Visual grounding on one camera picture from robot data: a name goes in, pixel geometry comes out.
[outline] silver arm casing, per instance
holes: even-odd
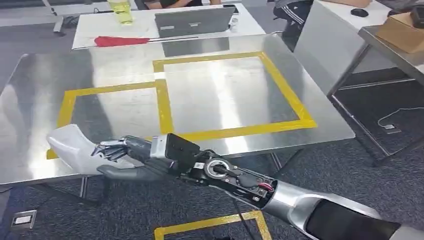
[[[401,226],[391,236],[390,240],[423,240],[424,232],[409,226]]]
[[[309,238],[319,240],[306,232],[306,224],[321,200],[328,200],[360,214],[381,219],[376,210],[342,196],[307,190],[279,180],[273,196],[262,210],[292,225]]]

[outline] robotic arm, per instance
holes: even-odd
[[[93,155],[109,161],[124,155],[144,166],[97,170],[112,179],[154,181],[164,175],[211,186],[290,224],[313,240],[422,240],[424,232],[382,220],[372,208],[332,193],[300,188],[231,164],[213,150],[169,133],[152,142],[134,136],[103,141]]]

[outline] computer mouse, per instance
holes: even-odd
[[[361,18],[365,18],[366,16],[368,16],[368,12],[361,8],[352,9],[352,11],[350,11],[350,14]]]

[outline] red cloth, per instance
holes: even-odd
[[[98,36],[94,39],[97,47],[113,47],[134,44],[145,44],[150,40],[148,37],[130,38],[130,37],[113,37],[113,36]]]

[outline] cardboard box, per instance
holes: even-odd
[[[424,51],[424,29],[413,26],[409,12],[388,17],[376,35],[409,54]]]

